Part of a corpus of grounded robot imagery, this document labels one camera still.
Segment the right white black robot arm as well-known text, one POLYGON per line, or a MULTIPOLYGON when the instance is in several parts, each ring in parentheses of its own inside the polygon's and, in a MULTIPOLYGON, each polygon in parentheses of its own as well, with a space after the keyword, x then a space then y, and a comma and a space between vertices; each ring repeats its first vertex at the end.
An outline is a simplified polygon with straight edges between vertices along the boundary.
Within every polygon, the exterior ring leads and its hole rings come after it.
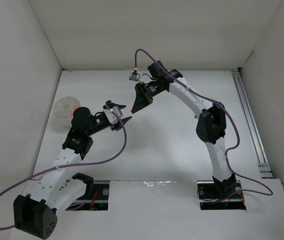
POLYGON ((226 160, 227 121, 223 105, 196 96, 195 90, 178 70, 166 71, 160 61, 151 64, 147 69, 152 78, 148 83, 142 81, 142 75, 137 69, 130 73, 129 79, 137 82, 131 113, 149 106, 153 103, 153 98, 164 91, 186 104, 197 117, 195 132, 207 147, 213 170, 213 183, 200 185, 198 194, 203 200, 226 198, 236 186, 236 177, 226 160))

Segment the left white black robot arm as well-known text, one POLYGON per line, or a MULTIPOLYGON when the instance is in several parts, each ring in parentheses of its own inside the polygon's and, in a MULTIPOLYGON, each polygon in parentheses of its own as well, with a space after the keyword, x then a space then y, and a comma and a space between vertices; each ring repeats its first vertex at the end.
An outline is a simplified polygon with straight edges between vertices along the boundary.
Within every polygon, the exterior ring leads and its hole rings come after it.
POLYGON ((92 135, 110 128, 119 131, 130 120, 124 118, 125 105, 106 101, 103 111, 93 115, 87 107, 73 112, 71 128, 52 169, 42 173, 38 185, 13 202, 14 227, 46 240, 57 226, 58 217, 74 201, 89 196, 94 190, 93 177, 80 173, 77 167, 93 145, 92 135))

